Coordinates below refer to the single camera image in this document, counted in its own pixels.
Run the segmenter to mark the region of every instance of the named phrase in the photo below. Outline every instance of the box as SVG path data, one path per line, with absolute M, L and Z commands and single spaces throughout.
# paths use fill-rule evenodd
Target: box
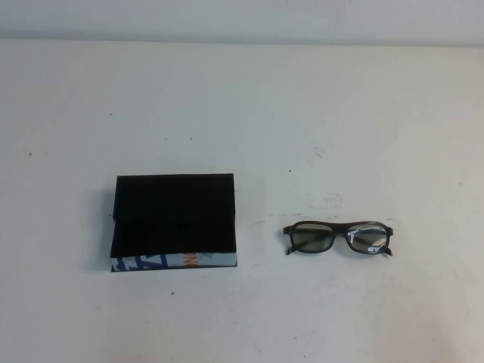
M 111 271 L 237 265 L 233 174 L 118 176 Z

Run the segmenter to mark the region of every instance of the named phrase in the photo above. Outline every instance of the black glasses frame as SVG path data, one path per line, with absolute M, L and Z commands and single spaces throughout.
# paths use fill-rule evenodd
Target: black glasses frame
M 300 246 L 298 247 L 298 245 L 294 243 L 293 232 L 294 232 L 295 228 L 298 225 L 307 225 L 307 224 L 310 224 L 310 225 L 324 225 L 326 227 L 331 228 L 331 230 L 333 231 L 333 234 L 331 236 L 331 242 L 330 242 L 330 244 L 329 244 L 329 246 L 327 248 L 325 248 L 323 250 L 316 250 L 316 251 L 305 251 L 305 250 L 301 250 L 300 249 Z M 349 229 L 351 227 L 355 226 L 355 225 L 379 225 L 380 227 L 382 227 L 385 230 L 385 232 L 386 232 L 386 243 L 385 243 L 385 247 L 383 249 L 380 249 L 380 250 L 376 251 L 376 252 L 368 252 L 368 251 L 365 252 L 365 251 L 360 251 L 360 250 L 357 250 L 356 248 L 354 248 L 353 245 L 351 244 L 351 240 L 350 240 L 350 237 L 349 237 Z M 283 233 L 289 235 L 289 237 L 290 237 L 290 243 L 292 245 L 291 247 L 289 247 L 287 249 L 286 255 L 290 255 L 294 251 L 299 251 L 301 253 L 321 253 L 321 252 L 326 252 L 326 251 L 328 251 L 333 246 L 334 241 L 336 240 L 337 235 L 342 234 L 345 237 L 346 242 L 348 243 L 349 248 L 351 248 L 355 252 L 363 253 L 365 255 L 378 255 L 380 253 L 386 253 L 387 255 L 393 256 L 392 250 L 389 248 L 390 236 L 393 236 L 393 228 L 388 227 L 388 226 L 384 225 L 381 222 L 365 221 L 365 222 L 353 222 L 353 223 L 326 223 L 326 222 L 316 222 L 316 221 L 302 221 L 302 222 L 297 222 L 294 225 L 290 225 L 288 227 L 284 227 Z

